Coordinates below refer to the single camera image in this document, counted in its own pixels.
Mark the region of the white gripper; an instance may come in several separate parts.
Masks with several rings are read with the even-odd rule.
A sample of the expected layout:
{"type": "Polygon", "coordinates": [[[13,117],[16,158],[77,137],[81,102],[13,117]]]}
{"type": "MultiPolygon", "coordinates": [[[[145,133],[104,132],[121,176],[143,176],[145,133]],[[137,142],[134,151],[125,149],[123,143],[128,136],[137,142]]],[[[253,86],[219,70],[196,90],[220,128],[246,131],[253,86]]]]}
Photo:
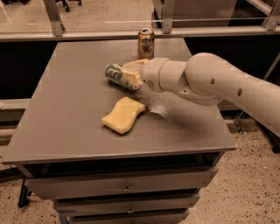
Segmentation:
{"type": "Polygon", "coordinates": [[[142,84],[150,91],[161,93],[160,71],[168,58],[139,59],[122,65],[122,76],[132,86],[138,89],[142,84]]]}

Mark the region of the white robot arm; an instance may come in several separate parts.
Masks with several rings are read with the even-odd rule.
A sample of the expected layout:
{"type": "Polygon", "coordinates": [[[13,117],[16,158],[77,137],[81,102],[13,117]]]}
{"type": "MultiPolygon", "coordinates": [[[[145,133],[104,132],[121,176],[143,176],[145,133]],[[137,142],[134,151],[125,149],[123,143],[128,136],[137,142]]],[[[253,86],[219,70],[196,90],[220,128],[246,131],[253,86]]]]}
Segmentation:
{"type": "Polygon", "coordinates": [[[223,58],[197,53],[187,61],[141,59],[121,68],[126,79],[154,92],[172,92],[204,106],[232,102],[280,136],[280,87],[244,73],[223,58]]]}

